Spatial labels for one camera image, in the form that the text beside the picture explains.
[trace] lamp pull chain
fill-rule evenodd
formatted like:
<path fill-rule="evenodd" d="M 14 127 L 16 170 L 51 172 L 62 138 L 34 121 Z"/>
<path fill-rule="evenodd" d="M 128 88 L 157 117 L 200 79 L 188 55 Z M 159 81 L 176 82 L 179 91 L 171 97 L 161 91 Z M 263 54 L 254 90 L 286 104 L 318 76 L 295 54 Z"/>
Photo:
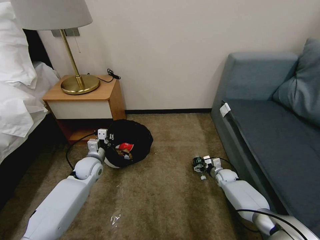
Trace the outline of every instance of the lamp pull chain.
<path fill-rule="evenodd" d="M 72 34 L 73 34 L 74 40 L 76 41 L 76 44 L 77 44 L 77 47 L 78 47 L 78 51 L 79 51 L 79 53 L 81 53 L 80 48 L 79 48 L 79 45 L 78 45 L 78 42 L 77 42 L 76 35 L 74 34 L 73 28 L 72 28 Z"/>

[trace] table lamp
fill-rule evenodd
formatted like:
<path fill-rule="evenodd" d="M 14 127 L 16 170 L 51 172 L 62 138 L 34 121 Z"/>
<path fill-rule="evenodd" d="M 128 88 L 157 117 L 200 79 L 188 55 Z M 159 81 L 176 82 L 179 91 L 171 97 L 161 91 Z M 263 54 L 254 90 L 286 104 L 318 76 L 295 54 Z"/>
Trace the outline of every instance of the table lamp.
<path fill-rule="evenodd" d="M 22 28 L 31 30 L 60 30 L 75 75 L 61 83 L 67 94 L 84 94 L 99 87 L 93 75 L 80 75 L 63 29 L 82 27 L 92 23 L 85 0 L 11 0 Z"/>

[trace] lamp shade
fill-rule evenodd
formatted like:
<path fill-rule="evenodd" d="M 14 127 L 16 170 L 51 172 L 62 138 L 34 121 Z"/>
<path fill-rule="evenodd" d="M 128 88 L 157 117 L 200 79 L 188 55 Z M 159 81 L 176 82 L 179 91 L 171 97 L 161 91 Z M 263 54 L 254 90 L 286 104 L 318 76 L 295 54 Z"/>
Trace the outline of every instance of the lamp shade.
<path fill-rule="evenodd" d="M 55 30 L 92 23 L 85 0 L 11 0 L 22 28 Z"/>

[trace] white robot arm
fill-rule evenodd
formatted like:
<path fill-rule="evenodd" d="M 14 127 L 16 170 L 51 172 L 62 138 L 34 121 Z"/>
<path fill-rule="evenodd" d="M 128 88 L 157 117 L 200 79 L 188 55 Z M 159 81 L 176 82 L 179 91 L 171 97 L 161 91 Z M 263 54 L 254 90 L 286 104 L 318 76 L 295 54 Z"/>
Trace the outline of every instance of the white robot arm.
<path fill-rule="evenodd" d="M 106 134 L 100 135 L 100 140 L 107 141 Z M 22 240 L 55 240 L 68 229 L 102 174 L 105 152 L 99 139 L 88 141 L 88 155 L 77 162 L 72 174 L 60 181 L 33 212 Z"/>
<path fill-rule="evenodd" d="M 240 216 L 253 222 L 261 233 L 270 236 L 268 240 L 319 240 L 296 218 L 271 212 L 265 197 L 248 182 L 239 180 L 235 172 L 223 169 L 220 158 L 197 157 L 193 167 L 196 172 L 207 171 Z"/>

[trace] brass lamp base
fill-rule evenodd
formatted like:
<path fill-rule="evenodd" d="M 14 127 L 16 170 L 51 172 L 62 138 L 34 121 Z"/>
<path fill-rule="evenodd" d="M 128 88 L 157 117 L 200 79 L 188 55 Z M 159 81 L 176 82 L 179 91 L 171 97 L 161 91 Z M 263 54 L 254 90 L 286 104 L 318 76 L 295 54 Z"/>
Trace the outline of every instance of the brass lamp base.
<path fill-rule="evenodd" d="M 100 86 L 99 78 L 93 75 L 81 75 L 84 87 L 78 85 L 76 76 L 67 78 L 61 83 L 61 89 L 67 94 L 79 95 L 91 92 Z"/>

